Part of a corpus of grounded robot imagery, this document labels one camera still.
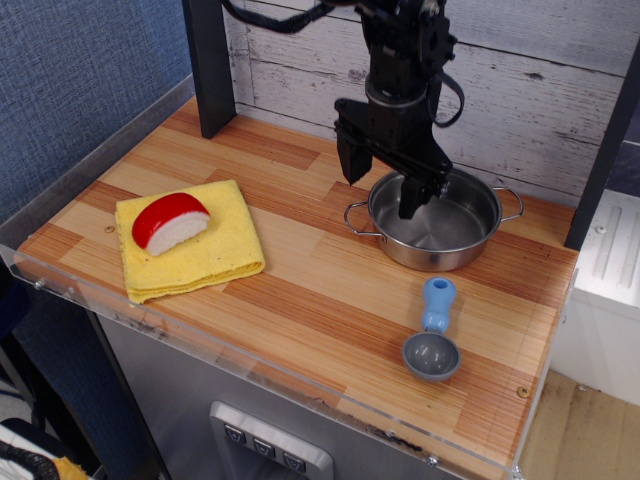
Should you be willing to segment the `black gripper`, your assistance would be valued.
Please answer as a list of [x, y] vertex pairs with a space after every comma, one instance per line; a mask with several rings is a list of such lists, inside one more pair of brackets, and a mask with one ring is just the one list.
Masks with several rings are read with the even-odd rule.
[[398, 207], [404, 220], [443, 192], [452, 163], [435, 141], [424, 103], [396, 109], [340, 98], [335, 109], [337, 151], [349, 185], [367, 174], [372, 159], [378, 158], [405, 176]]

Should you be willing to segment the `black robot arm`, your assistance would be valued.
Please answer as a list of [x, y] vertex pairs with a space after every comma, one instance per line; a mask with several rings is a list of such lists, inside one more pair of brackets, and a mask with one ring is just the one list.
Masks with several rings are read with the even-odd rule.
[[442, 86], [460, 87], [444, 65], [457, 40], [442, 1], [358, 1], [370, 56], [367, 100], [336, 101], [337, 148], [345, 179], [354, 184], [379, 159], [403, 175], [398, 215], [410, 219], [441, 195], [452, 163], [437, 144], [434, 127]]

